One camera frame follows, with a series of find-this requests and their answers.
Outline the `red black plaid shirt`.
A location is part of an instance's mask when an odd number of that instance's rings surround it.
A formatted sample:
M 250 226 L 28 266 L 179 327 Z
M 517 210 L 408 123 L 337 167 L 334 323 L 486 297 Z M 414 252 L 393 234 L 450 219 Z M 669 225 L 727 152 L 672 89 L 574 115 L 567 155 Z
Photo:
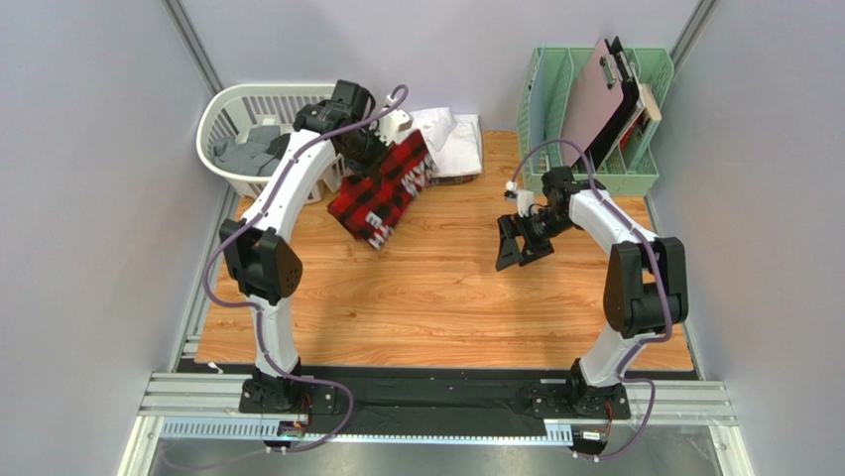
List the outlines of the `red black plaid shirt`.
M 377 180 L 345 178 L 326 210 L 353 239 L 380 251 L 436 173 L 422 132 L 412 130 L 393 146 Z

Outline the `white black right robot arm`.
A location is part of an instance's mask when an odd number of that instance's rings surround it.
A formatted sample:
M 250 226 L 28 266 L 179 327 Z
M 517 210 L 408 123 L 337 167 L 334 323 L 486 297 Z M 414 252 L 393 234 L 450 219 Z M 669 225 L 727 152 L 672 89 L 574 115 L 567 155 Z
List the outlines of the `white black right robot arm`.
M 624 212 L 594 178 L 577 180 L 566 167 L 543 175 L 544 205 L 509 180 L 504 197 L 517 210 L 497 221 L 495 268 L 524 267 L 553 254 L 552 238 L 570 229 L 586 232 L 608 257 L 602 298 L 606 325 L 566 384 L 566 402 L 587 414 L 622 392 L 630 364 L 651 343 L 671 338 L 688 315 L 683 243 L 661 237 Z

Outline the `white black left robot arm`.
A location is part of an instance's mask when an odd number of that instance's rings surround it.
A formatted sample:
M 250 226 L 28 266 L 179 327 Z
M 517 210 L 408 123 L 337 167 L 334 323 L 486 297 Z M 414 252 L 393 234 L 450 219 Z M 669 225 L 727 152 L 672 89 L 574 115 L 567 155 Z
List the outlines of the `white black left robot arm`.
M 291 312 L 303 264 L 290 239 L 311 188 L 336 161 L 360 178 L 379 180 L 395 137 L 410 126 L 400 109 L 408 93 L 406 85 L 396 86 L 377 110 L 366 88 L 337 81 L 329 99 L 297 112 L 285 153 L 253 205 L 240 220 L 221 224 L 216 252 L 255 325 L 258 355 L 244 386 L 248 398 L 273 393 L 290 405 L 306 384 L 299 374 Z

